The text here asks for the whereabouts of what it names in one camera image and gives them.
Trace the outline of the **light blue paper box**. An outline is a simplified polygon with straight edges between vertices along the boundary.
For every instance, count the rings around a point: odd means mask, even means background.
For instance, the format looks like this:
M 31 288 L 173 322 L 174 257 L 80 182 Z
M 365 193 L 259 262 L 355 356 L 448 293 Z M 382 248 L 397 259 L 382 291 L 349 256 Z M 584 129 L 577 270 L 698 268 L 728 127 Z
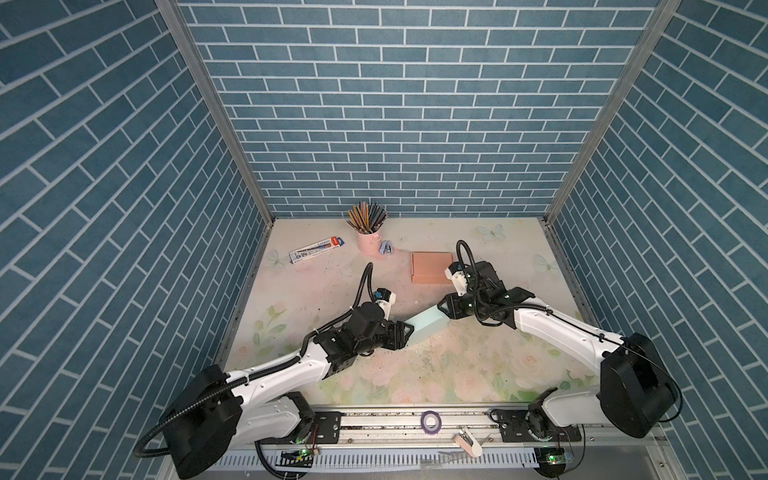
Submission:
M 437 306 L 432 306 L 431 308 L 405 320 L 404 323 L 413 328 L 406 342 L 406 346 L 412 347 L 427 340 L 432 335 L 444 330 L 449 325 L 450 321 L 451 319 Z

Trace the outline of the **orange paper box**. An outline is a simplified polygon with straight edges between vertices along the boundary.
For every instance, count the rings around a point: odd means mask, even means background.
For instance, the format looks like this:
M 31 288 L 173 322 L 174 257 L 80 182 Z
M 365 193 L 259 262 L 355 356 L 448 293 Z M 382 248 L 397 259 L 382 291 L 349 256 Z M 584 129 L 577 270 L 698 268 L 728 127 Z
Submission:
M 412 252 L 411 281 L 416 285 L 450 284 L 446 270 L 454 262 L 449 252 Z

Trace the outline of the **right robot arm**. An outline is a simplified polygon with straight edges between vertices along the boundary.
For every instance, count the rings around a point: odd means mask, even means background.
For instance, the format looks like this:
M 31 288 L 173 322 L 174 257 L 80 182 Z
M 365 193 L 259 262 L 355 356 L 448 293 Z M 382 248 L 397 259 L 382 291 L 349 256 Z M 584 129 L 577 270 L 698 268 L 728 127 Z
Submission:
M 601 330 L 552 308 L 526 289 L 508 289 L 486 261 L 456 261 L 445 276 L 455 291 L 438 309 L 448 318 L 478 314 L 492 324 L 537 337 L 594 375 L 591 386 L 551 387 L 533 400 L 526 417 L 532 436 L 547 440 L 562 428 L 599 424 L 642 438 L 656 424 L 671 420 L 670 409 L 682 407 L 677 382 L 646 336 Z

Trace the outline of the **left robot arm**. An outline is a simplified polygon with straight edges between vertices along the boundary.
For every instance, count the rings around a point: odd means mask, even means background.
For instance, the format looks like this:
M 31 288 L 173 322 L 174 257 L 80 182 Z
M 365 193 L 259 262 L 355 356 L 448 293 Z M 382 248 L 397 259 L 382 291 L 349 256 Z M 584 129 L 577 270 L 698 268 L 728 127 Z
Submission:
M 176 473 L 190 479 L 242 443 L 302 439 L 314 412 L 299 388 L 351 367 L 360 356 L 407 346 L 415 326 L 389 317 L 389 304 L 365 302 L 308 333 L 299 350 L 261 366 L 205 368 L 176 396 L 159 422 Z

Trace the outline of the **white pen box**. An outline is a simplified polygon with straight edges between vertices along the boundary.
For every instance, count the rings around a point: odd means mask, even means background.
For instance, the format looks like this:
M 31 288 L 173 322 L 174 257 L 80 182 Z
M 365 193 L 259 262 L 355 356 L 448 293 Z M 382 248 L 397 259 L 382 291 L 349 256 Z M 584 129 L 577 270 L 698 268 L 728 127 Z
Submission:
M 344 245 L 345 242 L 341 237 L 329 237 L 327 239 L 291 251 L 289 253 L 289 261 L 291 264 L 301 263 L 307 259 L 322 255 Z

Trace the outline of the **small blue stapler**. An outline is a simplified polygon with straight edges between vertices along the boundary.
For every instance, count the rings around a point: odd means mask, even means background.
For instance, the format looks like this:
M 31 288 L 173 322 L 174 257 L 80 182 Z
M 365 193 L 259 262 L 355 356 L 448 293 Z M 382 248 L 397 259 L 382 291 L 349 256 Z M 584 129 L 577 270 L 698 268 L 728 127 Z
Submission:
M 389 240 L 383 240 L 380 244 L 379 253 L 381 255 L 391 255 L 394 253 L 394 248 Z

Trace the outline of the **purple tape roll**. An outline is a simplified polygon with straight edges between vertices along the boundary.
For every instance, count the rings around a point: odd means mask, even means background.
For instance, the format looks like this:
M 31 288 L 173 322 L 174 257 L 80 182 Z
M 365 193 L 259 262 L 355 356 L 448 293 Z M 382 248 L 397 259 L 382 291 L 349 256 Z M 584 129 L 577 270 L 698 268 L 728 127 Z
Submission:
M 442 429 L 442 419 L 435 410 L 427 410 L 421 414 L 420 426 L 427 435 L 436 435 Z

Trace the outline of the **pink pencil cup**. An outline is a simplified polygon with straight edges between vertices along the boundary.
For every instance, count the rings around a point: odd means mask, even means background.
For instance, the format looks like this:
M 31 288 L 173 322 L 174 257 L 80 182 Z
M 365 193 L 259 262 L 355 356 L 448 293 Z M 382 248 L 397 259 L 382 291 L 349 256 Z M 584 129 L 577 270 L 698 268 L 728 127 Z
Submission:
M 381 244 L 382 238 L 379 232 L 357 234 L 357 247 L 363 255 L 379 255 Z

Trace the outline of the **bundle of coloured pencils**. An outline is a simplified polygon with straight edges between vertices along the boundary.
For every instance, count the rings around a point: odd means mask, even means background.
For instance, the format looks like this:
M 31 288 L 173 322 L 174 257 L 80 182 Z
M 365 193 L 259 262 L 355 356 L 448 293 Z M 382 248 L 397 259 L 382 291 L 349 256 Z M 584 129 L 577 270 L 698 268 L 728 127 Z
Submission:
M 377 233 L 388 218 L 386 209 L 377 202 L 361 201 L 347 211 L 346 223 L 360 234 Z

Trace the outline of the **white pink clip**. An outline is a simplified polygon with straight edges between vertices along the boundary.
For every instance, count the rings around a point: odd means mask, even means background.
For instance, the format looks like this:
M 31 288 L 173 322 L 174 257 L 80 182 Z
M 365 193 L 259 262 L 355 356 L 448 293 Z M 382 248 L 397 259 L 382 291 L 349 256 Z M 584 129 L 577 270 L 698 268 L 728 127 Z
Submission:
M 481 442 L 467 429 L 462 429 L 453 436 L 454 443 L 471 458 L 479 458 L 483 454 Z

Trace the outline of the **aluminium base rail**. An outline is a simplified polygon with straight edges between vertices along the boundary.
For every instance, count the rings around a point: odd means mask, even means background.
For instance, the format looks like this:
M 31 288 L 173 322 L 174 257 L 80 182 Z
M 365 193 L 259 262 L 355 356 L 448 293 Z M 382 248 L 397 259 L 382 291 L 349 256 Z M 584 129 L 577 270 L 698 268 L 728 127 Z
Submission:
M 427 435 L 421 414 L 437 411 L 442 429 Z M 230 447 L 206 474 L 264 471 L 270 479 L 315 475 L 526 470 L 552 479 L 681 479 L 680 462 L 658 427 L 632 438 L 611 425 L 559 429 L 547 440 L 531 435 L 521 404 L 318 406 L 306 437 L 266 439 Z M 471 458 L 453 441 L 462 429 L 482 444 Z

